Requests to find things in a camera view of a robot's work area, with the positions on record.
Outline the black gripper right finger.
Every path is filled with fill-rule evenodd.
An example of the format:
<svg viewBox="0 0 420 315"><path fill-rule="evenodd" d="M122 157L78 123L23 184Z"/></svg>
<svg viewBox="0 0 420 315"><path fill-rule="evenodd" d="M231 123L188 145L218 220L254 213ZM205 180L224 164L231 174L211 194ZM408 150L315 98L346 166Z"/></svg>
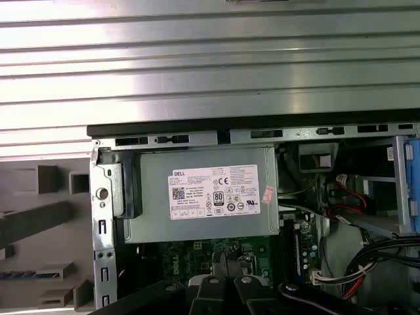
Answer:
<svg viewBox="0 0 420 315"><path fill-rule="evenodd" d="M295 283L303 268L292 257L272 259L273 286L263 285L252 276L234 279L233 287L242 304L234 314L418 314L419 297L411 293L401 268L381 267L369 277L356 294L356 300L344 300L317 287Z"/></svg>

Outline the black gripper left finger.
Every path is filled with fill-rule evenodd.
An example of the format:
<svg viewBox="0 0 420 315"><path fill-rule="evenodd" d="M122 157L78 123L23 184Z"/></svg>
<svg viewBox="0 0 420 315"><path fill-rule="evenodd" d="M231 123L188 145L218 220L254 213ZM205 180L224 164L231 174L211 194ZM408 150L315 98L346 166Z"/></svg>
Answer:
<svg viewBox="0 0 420 315"><path fill-rule="evenodd" d="M169 280L142 288L95 314L222 314L226 296L226 253L214 252L213 273L190 280L188 287Z"/></svg>

